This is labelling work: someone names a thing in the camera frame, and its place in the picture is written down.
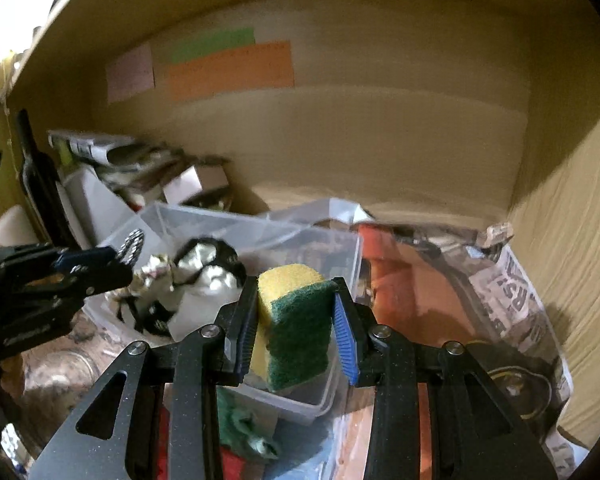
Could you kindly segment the green sticky note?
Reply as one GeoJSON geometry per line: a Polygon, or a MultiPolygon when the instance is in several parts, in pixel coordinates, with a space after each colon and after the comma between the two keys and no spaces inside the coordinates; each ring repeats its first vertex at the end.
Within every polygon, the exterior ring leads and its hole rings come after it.
{"type": "Polygon", "coordinates": [[[185,63],[195,58],[256,43],[252,27],[215,30],[197,36],[187,36],[178,40],[172,47],[170,62],[185,63]]]}

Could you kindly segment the rolled newspaper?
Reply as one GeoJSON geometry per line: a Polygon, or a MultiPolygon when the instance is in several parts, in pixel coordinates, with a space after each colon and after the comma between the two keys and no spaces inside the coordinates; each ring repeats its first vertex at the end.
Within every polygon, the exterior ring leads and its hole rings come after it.
{"type": "Polygon", "coordinates": [[[150,150],[147,144],[132,136],[99,132],[50,130],[48,140],[65,142],[77,158],[108,167],[132,165],[150,150]]]}

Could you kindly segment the green cloth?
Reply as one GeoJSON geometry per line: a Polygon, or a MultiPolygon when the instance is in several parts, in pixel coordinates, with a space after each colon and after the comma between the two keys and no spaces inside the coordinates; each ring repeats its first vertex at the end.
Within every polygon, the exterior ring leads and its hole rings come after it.
{"type": "Polygon", "coordinates": [[[279,459],[278,444],[256,424],[253,411],[236,403],[225,388],[216,388],[220,443],[244,460],[269,463],[279,459]]]}

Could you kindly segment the black and white fabric cap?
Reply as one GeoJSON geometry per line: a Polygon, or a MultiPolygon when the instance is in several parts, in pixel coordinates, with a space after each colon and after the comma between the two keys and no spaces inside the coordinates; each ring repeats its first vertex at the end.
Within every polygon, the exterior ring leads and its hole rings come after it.
{"type": "Polygon", "coordinates": [[[211,295],[242,291],[247,278],[246,268],[235,249],[216,238],[191,238],[169,257],[174,265],[172,292],[156,298],[137,298],[130,294],[129,285],[110,296],[117,319],[137,333],[171,338],[166,324],[176,310],[173,299],[176,292],[190,290],[198,295],[211,295]]]}

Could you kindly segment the yellow green sponge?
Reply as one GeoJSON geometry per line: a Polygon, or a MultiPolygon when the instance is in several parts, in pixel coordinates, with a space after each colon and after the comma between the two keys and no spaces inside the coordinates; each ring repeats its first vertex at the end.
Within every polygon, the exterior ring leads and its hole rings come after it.
{"type": "Polygon", "coordinates": [[[266,390],[286,392],[327,370],[336,289],[334,282],[300,263],[260,274],[250,372],[266,390]]]}

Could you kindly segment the clear plastic storage box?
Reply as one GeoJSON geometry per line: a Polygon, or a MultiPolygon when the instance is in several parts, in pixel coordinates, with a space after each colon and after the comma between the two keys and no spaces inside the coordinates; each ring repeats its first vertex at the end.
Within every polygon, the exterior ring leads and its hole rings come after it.
{"type": "Polygon", "coordinates": [[[135,230],[143,232],[144,246],[131,290],[121,300],[99,295],[85,306],[98,326],[123,341],[180,341],[236,300],[247,278],[276,266],[304,264],[350,288],[360,275],[362,240],[352,232],[160,203],[96,242],[118,248],[135,230]]]}

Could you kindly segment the pink sticky note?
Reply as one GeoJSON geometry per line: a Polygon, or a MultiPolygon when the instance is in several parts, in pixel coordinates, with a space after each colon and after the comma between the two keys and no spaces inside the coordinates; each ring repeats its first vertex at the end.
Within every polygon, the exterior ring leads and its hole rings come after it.
{"type": "Polygon", "coordinates": [[[109,104],[131,99],[155,87],[151,46],[144,42],[118,56],[106,66],[109,104]]]}

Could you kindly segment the orange sticky note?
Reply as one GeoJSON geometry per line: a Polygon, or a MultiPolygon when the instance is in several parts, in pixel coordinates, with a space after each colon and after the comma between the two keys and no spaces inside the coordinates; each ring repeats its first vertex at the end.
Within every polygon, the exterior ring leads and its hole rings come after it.
{"type": "Polygon", "coordinates": [[[289,41],[222,50],[168,68],[168,87],[173,101],[293,86],[294,64],[289,41]]]}

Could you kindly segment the stack of magazines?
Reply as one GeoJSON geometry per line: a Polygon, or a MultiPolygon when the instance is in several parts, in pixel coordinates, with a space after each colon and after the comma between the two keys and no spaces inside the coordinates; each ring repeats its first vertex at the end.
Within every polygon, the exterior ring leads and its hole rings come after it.
{"type": "Polygon", "coordinates": [[[138,211],[164,199],[164,182],[171,180],[184,162],[186,156],[179,148],[152,148],[128,164],[98,166],[96,174],[109,191],[138,211]]]}

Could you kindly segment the small white box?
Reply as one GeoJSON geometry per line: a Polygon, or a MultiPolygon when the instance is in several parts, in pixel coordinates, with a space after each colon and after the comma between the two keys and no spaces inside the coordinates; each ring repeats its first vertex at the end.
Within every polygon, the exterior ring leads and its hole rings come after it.
{"type": "Polygon", "coordinates": [[[194,198],[226,188],[227,176],[220,165],[192,165],[163,187],[163,195],[170,205],[179,205],[194,198]]]}

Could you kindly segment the vintage clock print mat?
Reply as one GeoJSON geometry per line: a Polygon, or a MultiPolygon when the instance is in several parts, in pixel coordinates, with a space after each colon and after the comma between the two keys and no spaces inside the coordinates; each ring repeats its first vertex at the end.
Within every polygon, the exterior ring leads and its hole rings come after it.
{"type": "Polygon", "coordinates": [[[123,348],[119,337],[79,313],[68,335],[2,363],[1,386],[18,408],[15,430],[32,455],[40,455],[123,348]]]}

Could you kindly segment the red cloth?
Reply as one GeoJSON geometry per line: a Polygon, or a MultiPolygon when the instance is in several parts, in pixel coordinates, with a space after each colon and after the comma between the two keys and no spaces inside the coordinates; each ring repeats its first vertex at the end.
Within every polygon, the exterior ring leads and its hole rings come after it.
{"type": "Polygon", "coordinates": [[[160,406],[155,479],[241,479],[246,461],[223,446],[213,408],[198,403],[171,419],[160,406]]]}

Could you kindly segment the white cushion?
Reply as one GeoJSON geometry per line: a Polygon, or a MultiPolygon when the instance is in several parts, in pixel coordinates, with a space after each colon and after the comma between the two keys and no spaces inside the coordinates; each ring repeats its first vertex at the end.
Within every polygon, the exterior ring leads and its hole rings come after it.
{"type": "Polygon", "coordinates": [[[38,244],[38,236],[23,206],[15,205],[6,210],[0,217],[0,246],[34,244],[38,244]]]}

